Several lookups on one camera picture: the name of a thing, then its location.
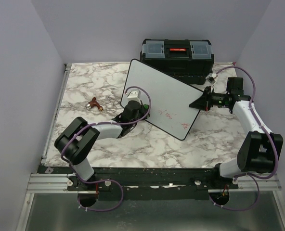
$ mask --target marble surface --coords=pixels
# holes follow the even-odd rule
[[[230,64],[215,64],[216,71]],[[46,166],[66,166],[53,143],[77,116],[89,123],[108,121],[123,111],[121,95],[129,63],[72,64],[65,93],[49,144]],[[228,77],[234,69],[219,74],[215,92],[225,92]],[[85,105],[97,97],[104,110],[87,110]],[[121,139],[106,139],[95,143],[88,155],[94,167],[213,167],[236,157],[245,134],[238,119],[228,109],[214,107],[200,112],[184,141],[168,135],[147,122]]]

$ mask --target gray wall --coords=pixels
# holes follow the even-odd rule
[[[16,227],[63,71],[31,1],[0,1],[0,231]]]
[[[256,109],[275,133],[284,137],[278,174],[285,196],[285,1],[273,0],[245,46],[238,66],[250,72],[257,85]],[[252,92],[249,81],[247,92]]]
[[[32,0],[64,62],[129,61],[144,39],[209,39],[236,61],[270,0]]]

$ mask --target toolbox lid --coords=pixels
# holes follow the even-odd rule
[[[207,41],[190,41],[193,59],[211,59],[213,53],[211,45]]]
[[[164,41],[146,41],[142,47],[142,53],[146,54],[146,58],[165,59]]]

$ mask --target brown object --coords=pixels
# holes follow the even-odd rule
[[[86,108],[91,109],[94,106],[96,106],[99,109],[99,111],[103,110],[103,107],[96,101],[95,97],[93,97],[92,100],[86,105]]]

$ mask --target robotic arm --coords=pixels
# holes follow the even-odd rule
[[[233,178],[245,172],[272,172],[275,167],[274,151],[267,135],[257,122],[258,119],[263,124],[254,104],[252,103],[251,106],[257,119],[253,116],[253,112],[249,108],[251,97],[244,95],[243,78],[228,78],[226,90],[226,94],[221,94],[215,93],[211,86],[206,87],[203,95],[189,105],[192,108],[204,111],[210,110],[213,106],[229,108],[230,113],[234,113],[238,117],[243,130],[247,134],[237,158],[220,164],[220,176]],[[283,137],[272,133],[265,125],[263,126],[270,134],[279,157],[283,146]]]
[[[124,137],[136,126],[137,123],[132,122],[143,118],[148,113],[149,105],[142,103],[140,94],[139,90],[132,90],[127,96],[128,104],[121,114],[117,115],[110,122],[102,122],[92,127],[90,126],[82,132],[79,140],[77,137],[66,148],[64,156],[83,180],[90,179],[94,174],[94,170],[87,160],[94,143],[106,138],[117,139]],[[56,139],[54,146],[59,152],[62,152],[75,134],[86,126],[88,126],[87,121],[82,117],[77,117]]]

